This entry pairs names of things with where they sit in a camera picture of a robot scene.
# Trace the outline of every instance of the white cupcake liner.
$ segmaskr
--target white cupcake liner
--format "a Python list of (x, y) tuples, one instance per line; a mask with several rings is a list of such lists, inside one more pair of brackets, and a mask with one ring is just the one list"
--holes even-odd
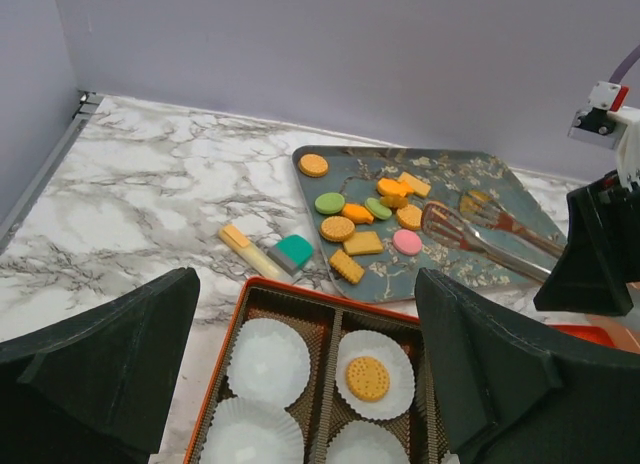
[(309, 382), (311, 360), (304, 339), (275, 319), (251, 319), (240, 328), (227, 368), (238, 396), (285, 408)]
[[(347, 386), (347, 366), (362, 356), (379, 360), (389, 371), (389, 392), (377, 402), (366, 402), (354, 396)], [(373, 331), (350, 332), (340, 341), (336, 370), (336, 386), (347, 404), (366, 419), (393, 419), (411, 406), (415, 394), (413, 367), (407, 354), (393, 339)]]
[(329, 443), (327, 464), (409, 464), (393, 434), (371, 422), (347, 424)]
[(234, 397), (218, 404), (201, 464), (301, 464), (304, 439), (298, 423), (272, 404)]

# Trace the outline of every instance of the green sponge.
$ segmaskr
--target green sponge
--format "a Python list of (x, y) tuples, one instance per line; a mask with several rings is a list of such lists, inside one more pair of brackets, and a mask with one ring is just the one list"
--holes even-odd
[(302, 269), (313, 254), (309, 242), (297, 234), (285, 237), (267, 251), (267, 256), (289, 274), (294, 275)]

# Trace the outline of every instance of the orange candy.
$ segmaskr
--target orange candy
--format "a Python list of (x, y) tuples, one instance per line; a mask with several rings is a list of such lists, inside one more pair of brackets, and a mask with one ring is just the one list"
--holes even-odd
[(342, 208), (341, 214), (351, 220), (354, 224), (373, 223), (373, 214), (371, 214), (366, 207), (361, 206), (360, 204), (345, 204)]
[(408, 183), (398, 182), (387, 177), (383, 177), (378, 181), (376, 189), (383, 196), (405, 197), (413, 194), (413, 188)]

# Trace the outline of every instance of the orange box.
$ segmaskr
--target orange box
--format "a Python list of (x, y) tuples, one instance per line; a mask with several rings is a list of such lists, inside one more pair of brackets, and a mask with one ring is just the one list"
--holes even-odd
[[(255, 277), (246, 282), (238, 298), (187, 449), (185, 464), (198, 462), (215, 405), (233, 396), (226, 382), (230, 351), (240, 326), (256, 317), (271, 317), (287, 323), (299, 332), (309, 347), (311, 378), (300, 398), (287, 407), (303, 431), (305, 462), (324, 462), (327, 444), (338, 430), (352, 420), (363, 420), (337, 397), (334, 385), (337, 345), (346, 333), (361, 329), (381, 332), (400, 344), (409, 357), (416, 380), (416, 395), (410, 409), (397, 418), (376, 423), (398, 438), (410, 456), (410, 462), (440, 462), (448, 444), (433, 380), (427, 369), (418, 318)], [(612, 344), (608, 334), (599, 328), (552, 327), (603, 345)]]

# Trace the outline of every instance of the cable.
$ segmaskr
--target cable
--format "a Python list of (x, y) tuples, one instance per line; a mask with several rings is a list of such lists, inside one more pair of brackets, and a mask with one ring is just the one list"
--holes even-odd
[(612, 84), (620, 84), (622, 78), (627, 74), (627, 72), (629, 72), (629, 69), (638, 62), (638, 60), (640, 60), (640, 44), (638, 44), (638, 47), (631, 51), (616, 70), (613, 71), (613, 74), (611, 74), (611, 77), (609, 78), (609, 82)]

